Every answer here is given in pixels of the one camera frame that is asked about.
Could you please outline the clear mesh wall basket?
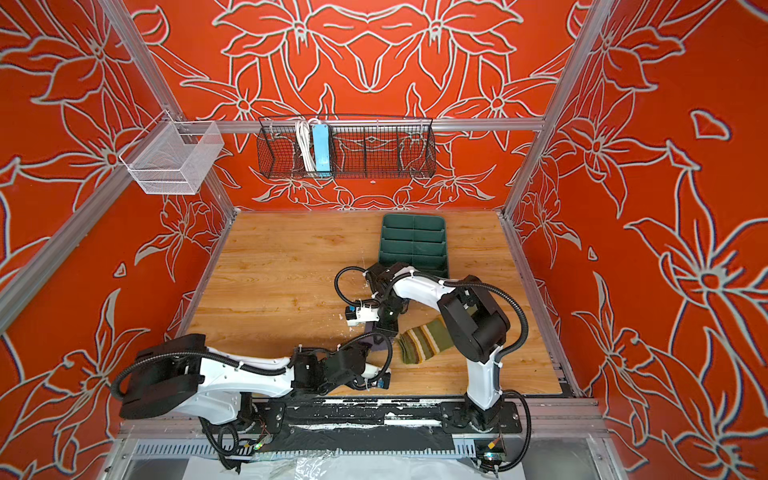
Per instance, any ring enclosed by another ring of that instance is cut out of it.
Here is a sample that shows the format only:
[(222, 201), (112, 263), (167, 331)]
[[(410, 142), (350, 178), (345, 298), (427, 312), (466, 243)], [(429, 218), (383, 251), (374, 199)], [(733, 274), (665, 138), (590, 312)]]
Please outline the clear mesh wall basket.
[(217, 123), (178, 121), (162, 111), (117, 158), (148, 195), (194, 195), (223, 148)]

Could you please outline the green striped sock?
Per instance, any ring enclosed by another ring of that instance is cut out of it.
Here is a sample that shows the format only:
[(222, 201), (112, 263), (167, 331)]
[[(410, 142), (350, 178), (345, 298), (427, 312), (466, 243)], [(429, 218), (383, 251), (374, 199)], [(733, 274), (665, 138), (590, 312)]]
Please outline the green striped sock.
[(402, 362), (406, 365), (425, 363), (454, 347), (451, 335), (441, 319), (410, 328), (397, 338)]

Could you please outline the light blue box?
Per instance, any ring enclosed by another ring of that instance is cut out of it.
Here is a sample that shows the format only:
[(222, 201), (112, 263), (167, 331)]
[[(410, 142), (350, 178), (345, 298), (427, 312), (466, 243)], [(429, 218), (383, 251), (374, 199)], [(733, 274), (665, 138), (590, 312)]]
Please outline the light blue box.
[(330, 131), (327, 125), (319, 123), (312, 126), (315, 171), (320, 177), (331, 175)]

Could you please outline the purple sock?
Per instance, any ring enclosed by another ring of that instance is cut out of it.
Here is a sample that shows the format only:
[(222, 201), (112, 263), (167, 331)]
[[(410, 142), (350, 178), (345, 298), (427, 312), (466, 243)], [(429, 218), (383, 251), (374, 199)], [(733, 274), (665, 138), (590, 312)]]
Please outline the purple sock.
[(368, 346), (370, 352), (388, 353), (391, 350), (391, 337), (388, 335), (371, 332), (370, 335), (363, 340), (363, 343)]

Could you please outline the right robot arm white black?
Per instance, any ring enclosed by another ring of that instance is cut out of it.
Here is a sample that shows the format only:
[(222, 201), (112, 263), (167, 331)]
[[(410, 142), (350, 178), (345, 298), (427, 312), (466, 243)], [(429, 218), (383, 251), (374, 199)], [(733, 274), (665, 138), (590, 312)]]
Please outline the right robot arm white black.
[(403, 262), (346, 266), (333, 285), (346, 304), (347, 324), (366, 327), (359, 339), (387, 350), (385, 370), (395, 344), (417, 363), (455, 347), (468, 374), (459, 425), (487, 431), (498, 423), (506, 396), (502, 359), (529, 335), (527, 317), (513, 297), (475, 276), (446, 279)]

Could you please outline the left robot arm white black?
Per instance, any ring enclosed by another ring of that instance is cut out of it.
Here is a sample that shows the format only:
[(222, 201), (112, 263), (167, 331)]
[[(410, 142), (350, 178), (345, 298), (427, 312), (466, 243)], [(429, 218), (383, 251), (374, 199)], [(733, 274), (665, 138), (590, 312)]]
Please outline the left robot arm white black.
[(254, 401), (326, 396), (340, 387), (386, 389), (394, 356), (392, 341), (367, 332), (334, 350), (294, 349), (288, 357), (228, 354), (188, 334), (139, 352), (111, 385), (124, 419), (166, 414), (199, 417), (215, 426), (251, 423)]

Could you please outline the green divided plastic tray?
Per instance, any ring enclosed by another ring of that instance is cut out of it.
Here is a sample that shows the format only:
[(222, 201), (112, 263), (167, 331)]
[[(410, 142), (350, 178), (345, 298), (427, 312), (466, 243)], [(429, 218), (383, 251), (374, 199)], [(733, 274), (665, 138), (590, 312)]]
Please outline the green divided plastic tray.
[(378, 262), (387, 267), (405, 263), (419, 271), (447, 278), (445, 219), (436, 215), (386, 214), (382, 219)]

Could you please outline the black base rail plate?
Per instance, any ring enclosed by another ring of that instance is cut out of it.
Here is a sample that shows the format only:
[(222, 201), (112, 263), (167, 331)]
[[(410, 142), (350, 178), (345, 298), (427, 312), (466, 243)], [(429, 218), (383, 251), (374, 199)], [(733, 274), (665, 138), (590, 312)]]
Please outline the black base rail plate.
[(524, 416), (512, 401), (486, 414), (462, 397), (333, 397), (254, 404), (265, 427), (263, 452), (373, 455), (480, 454), (523, 439)]

